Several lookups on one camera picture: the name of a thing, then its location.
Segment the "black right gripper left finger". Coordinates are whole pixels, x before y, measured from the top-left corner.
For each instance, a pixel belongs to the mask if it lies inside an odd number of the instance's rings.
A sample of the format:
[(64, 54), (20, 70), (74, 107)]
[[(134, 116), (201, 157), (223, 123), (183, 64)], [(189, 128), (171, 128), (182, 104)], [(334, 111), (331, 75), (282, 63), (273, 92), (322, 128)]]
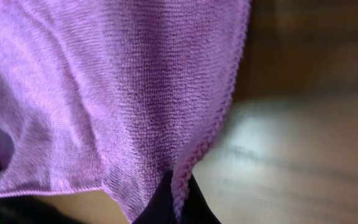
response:
[(171, 191), (173, 171), (167, 171), (143, 212), (132, 224), (177, 224)]

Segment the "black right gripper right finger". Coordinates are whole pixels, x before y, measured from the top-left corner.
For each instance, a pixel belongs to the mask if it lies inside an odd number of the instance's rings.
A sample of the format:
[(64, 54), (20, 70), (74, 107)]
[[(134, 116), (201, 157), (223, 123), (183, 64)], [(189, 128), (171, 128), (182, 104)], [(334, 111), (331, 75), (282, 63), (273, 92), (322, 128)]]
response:
[(190, 192), (184, 203), (180, 224), (221, 224), (209, 208), (193, 175), (188, 186)]

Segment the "purple microfiber cloth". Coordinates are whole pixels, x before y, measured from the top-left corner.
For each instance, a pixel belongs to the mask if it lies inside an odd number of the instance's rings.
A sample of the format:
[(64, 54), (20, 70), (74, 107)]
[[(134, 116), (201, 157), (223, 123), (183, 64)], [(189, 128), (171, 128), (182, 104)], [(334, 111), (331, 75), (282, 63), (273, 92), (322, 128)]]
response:
[(181, 217), (231, 104), (250, 2), (0, 1), (0, 198), (102, 190)]

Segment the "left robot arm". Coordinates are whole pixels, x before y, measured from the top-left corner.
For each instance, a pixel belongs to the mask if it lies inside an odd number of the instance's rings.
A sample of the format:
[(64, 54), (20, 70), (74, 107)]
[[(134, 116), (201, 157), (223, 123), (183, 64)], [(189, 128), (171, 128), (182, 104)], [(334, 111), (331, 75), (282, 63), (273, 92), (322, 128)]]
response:
[(34, 195), (48, 195), (50, 172), (39, 169), (35, 162), (19, 162), (0, 166), (0, 224), (80, 224)]

